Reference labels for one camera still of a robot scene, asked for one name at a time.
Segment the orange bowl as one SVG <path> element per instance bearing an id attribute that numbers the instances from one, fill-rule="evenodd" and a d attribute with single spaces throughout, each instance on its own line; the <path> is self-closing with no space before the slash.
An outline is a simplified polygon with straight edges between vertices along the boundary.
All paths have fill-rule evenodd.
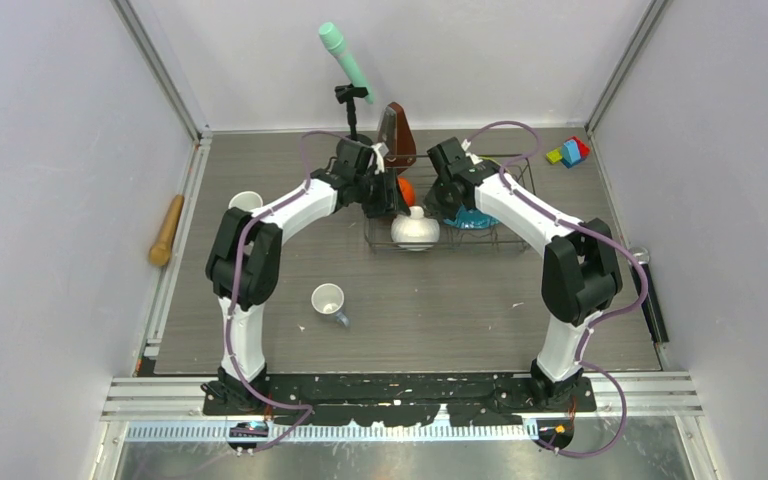
<path id="1" fill-rule="evenodd" d="M 408 207 L 416 205 L 416 193 L 412 183 L 401 176 L 397 177 L 400 192 L 405 204 Z"/>

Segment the white bowl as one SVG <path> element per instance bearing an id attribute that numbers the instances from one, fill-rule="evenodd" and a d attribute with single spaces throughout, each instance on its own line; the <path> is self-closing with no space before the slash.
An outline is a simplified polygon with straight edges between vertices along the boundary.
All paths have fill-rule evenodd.
<path id="1" fill-rule="evenodd" d="M 440 239 L 437 220 L 427 217 L 421 206 L 411 206 L 408 214 L 398 214 L 390 228 L 392 241 L 408 251 L 432 248 Z"/>

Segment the pink floral mug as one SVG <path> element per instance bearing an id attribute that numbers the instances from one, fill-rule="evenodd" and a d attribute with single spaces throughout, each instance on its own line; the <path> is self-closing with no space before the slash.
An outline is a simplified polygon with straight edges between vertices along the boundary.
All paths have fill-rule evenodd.
<path id="1" fill-rule="evenodd" d="M 228 203 L 228 208 L 237 208 L 242 211 L 254 211 L 261 208 L 264 201 L 255 191 L 242 191 L 234 195 Z"/>

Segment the grey printed mug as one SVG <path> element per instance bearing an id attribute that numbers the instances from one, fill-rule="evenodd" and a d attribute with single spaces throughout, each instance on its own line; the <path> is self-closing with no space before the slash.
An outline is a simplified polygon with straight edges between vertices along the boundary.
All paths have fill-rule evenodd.
<path id="1" fill-rule="evenodd" d="M 350 327 L 350 320 L 344 312 L 345 294 L 333 283 L 317 286 L 311 294 L 311 306 L 319 315 L 331 318 L 344 328 Z"/>

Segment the blue dotted plate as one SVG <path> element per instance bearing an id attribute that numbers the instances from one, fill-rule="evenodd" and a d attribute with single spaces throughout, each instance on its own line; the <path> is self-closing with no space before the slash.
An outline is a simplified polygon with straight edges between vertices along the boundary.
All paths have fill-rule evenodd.
<path id="1" fill-rule="evenodd" d="M 477 209 L 460 206 L 453 219 L 445 218 L 443 222 L 459 230 L 486 230 L 496 226 L 499 220 Z"/>

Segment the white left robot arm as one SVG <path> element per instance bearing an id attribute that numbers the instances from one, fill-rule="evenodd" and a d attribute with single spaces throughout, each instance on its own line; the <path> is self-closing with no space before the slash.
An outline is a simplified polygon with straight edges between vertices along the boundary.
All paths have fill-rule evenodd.
<path id="1" fill-rule="evenodd" d="M 359 204 L 371 216 L 405 213 L 388 148 L 340 140 L 328 166 L 308 174 L 295 189 L 251 211 L 228 208 L 205 267 L 223 314 L 223 356 L 209 394 L 240 412 L 258 412 L 267 398 L 262 349 L 264 307 L 275 291 L 282 249 L 312 223 Z"/>

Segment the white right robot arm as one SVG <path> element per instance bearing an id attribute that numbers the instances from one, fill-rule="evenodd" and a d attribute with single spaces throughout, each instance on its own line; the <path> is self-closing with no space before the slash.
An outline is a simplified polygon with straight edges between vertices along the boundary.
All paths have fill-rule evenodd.
<path id="1" fill-rule="evenodd" d="M 594 322 L 623 286 L 610 228 L 600 219 L 583 222 L 552 207 L 456 138 L 431 147 L 427 155 L 437 174 L 431 194 L 446 217 L 476 209 L 539 253 L 541 297 L 550 318 L 528 389 L 537 406 L 558 409 L 582 375 Z"/>

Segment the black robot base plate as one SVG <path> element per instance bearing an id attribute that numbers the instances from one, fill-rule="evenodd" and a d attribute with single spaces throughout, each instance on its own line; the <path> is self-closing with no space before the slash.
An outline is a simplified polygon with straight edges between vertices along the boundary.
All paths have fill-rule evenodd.
<path id="1" fill-rule="evenodd" d="M 551 399 L 527 374 L 269 374 L 248 391 L 226 374 L 202 384 L 208 416 L 263 416 L 281 426 L 427 426 L 446 415 L 454 426 L 512 425 L 520 414 L 596 409 L 591 382 L 579 378 Z"/>

